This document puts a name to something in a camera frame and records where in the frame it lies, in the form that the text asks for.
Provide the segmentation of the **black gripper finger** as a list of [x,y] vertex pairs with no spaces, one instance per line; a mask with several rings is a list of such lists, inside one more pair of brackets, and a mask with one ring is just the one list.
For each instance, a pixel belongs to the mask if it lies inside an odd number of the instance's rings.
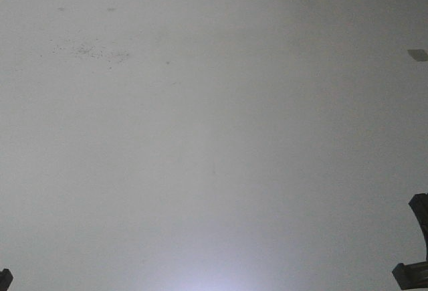
[[397,264],[392,274],[401,290],[427,288],[427,262]]
[[0,271],[0,291],[8,291],[13,281],[13,274],[7,268]]
[[427,194],[418,193],[415,194],[409,202],[409,206],[412,209],[421,232],[423,234],[423,239],[425,241],[425,246],[428,246],[427,239]]

